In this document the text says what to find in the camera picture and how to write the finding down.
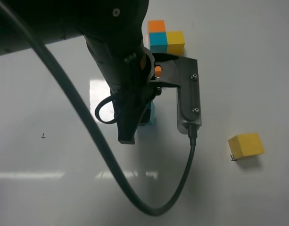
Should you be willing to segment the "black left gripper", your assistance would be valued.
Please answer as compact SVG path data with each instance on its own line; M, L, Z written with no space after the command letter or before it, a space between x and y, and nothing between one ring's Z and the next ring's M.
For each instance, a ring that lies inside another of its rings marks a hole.
M149 81L154 78L154 60L141 40L83 34L87 48L110 89L110 96L101 100L94 115L100 122L102 108L111 102L117 122L118 141L135 144L135 132L149 122L149 104L156 95Z

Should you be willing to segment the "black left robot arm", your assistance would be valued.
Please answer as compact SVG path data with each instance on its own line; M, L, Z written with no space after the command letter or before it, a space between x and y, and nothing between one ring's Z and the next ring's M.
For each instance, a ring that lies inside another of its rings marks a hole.
M107 82L118 141L134 144L136 129L156 89L149 86L154 58L143 44L146 0L0 0L0 56L32 48L50 68L90 134L103 137L47 44L83 36Z

